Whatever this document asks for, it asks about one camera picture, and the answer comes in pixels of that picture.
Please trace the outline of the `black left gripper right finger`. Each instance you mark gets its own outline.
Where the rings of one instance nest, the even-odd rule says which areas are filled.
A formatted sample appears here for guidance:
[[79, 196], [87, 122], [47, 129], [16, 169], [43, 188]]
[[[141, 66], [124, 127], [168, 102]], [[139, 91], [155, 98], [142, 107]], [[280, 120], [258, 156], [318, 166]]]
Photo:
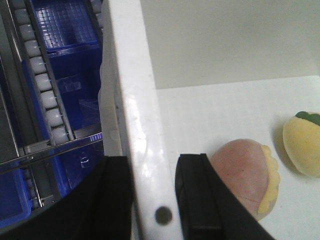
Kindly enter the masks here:
[[226, 187], [204, 153], [179, 156], [175, 193], [186, 240], [273, 239]]

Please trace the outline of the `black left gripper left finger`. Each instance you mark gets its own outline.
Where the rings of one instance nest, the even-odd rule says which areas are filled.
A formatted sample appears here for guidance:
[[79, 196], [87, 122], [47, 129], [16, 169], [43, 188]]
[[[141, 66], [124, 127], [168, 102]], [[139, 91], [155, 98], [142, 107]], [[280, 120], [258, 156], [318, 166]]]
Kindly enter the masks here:
[[104, 156], [67, 196], [2, 240], [129, 240], [133, 191], [125, 156]]

